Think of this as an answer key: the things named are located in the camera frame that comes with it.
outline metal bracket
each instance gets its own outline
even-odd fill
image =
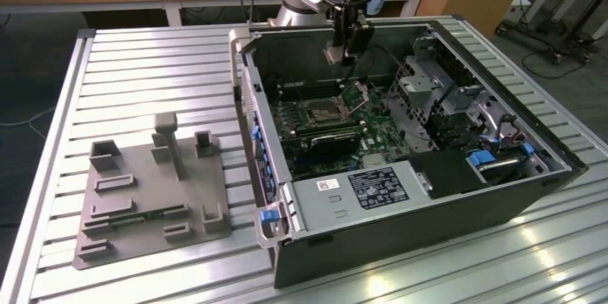
[[[229,41],[229,76],[232,78],[232,86],[238,85],[238,68],[236,67],[236,54],[240,52],[242,47],[249,44],[252,40],[250,32],[248,28],[234,28],[228,33]]]

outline metal slotted platform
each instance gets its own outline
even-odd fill
[[[606,145],[465,22],[436,19],[589,165],[565,190],[509,224],[274,290],[269,255],[253,232],[229,84],[226,33],[234,26],[97,31],[76,43],[0,303],[605,301]],[[200,130],[220,137],[233,234],[76,271],[89,144],[150,142],[153,114],[170,110],[178,137]]]

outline motherboard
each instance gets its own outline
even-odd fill
[[[409,154],[386,93],[388,87],[353,81],[336,96],[306,100],[296,93],[293,100],[270,105],[294,180],[385,164]]]

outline warning label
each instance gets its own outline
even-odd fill
[[[392,167],[348,176],[362,209],[409,199]]]

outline white box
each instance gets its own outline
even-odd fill
[[[524,13],[530,7],[530,2],[528,0],[513,0],[510,6],[504,14],[504,19],[508,19],[513,23],[517,23],[524,17]]]

